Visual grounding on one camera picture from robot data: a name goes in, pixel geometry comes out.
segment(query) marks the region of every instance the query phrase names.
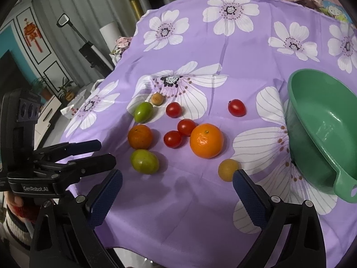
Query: mandarin orange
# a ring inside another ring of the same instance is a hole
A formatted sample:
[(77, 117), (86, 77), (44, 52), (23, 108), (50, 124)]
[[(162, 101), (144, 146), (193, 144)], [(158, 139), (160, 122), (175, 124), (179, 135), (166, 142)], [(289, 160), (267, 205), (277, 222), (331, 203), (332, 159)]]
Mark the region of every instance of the mandarin orange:
[(149, 149), (153, 137), (151, 129), (145, 125), (134, 126), (128, 133), (129, 144), (134, 149)]
[(198, 125), (190, 136), (190, 147), (201, 158), (210, 159), (217, 156), (223, 149), (223, 143), (222, 132), (212, 124)]

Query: blue gripper pad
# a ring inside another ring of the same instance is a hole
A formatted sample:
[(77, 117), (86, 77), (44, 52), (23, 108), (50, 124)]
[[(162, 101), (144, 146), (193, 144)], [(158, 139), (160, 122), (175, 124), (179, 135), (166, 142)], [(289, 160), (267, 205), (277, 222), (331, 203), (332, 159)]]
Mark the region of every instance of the blue gripper pad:
[(233, 187), (253, 224), (263, 230), (268, 222), (266, 219), (266, 208), (254, 191), (254, 188), (258, 189), (258, 186), (251, 181), (248, 175), (244, 177), (241, 172), (244, 172), (244, 170), (237, 170), (233, 174)]
[(106, 183), (101, 186), (101, 191), (90, 206), (88, 225), (92, 229), (104, 222), (105, 217), (123, 185), (123, 175), (119, 170), (113, 170), (103, 182)]
[(102, 147), (102, 144), (99, 140), (91, 140), (86, 142), (79, 142), (70, 144), (67, 147), (67, 153), (70, 155), (81, 155), (89, 152), (99, 151)]

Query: green fruit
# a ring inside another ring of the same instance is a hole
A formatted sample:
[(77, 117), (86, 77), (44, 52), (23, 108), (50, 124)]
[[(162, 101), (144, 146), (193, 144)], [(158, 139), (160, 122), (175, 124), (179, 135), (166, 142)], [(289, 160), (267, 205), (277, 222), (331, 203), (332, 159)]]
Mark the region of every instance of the green fruit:
[(154, 107), (149, 102), (143, 102), (137, 106), (134, 119), (137, 123), (144, 123), (152, 117)]
[(137, 172), (144, 174), (154, 174), (159, 168), (156, 155), (145, 149), (135, 150), (130, 156), (130, 161)]

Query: yellow fruit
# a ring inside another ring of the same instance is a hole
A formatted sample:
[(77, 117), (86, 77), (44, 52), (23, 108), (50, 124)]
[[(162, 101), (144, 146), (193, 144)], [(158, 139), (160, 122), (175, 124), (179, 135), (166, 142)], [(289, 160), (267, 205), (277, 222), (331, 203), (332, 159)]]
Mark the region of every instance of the yellow fruit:
[(164, 102), (165, 97), (160, 93), (155, 93), (151, 97), (151, 103), (155, 106), (160, 106)]
[(239, 163), (233, 159), (226, 159), (218, 166), (218, 175), (225, 182), (233, 180), (233, 173), (240, 169)]

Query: red cherry tomato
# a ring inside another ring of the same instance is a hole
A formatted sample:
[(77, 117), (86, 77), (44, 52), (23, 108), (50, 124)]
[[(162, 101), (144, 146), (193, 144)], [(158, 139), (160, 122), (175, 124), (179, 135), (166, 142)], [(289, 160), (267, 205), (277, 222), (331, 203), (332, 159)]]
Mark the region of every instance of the red cherry tomato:
[(177, 118), (182, 115), (182, 109), (179, 103), (173, 102), (167, 105), (166, 114), (171, 118)]
[(196, 123), (191, 119), (183, 119), (177, 124), (177, 130), (182, 135), (191, 136), (191, 133), (196, 126)]
[(236, 117), (244, 116), (247, 113), (245, 105), (242, 103), (242, 101), (237, 99), (232, 100), (228, 103), (228, 111)]
[(164, 143), (167, 147), (176, 148), (179, 147), (182, 142), (182, 136), (178, 131), (167, 132), (164, 136)]

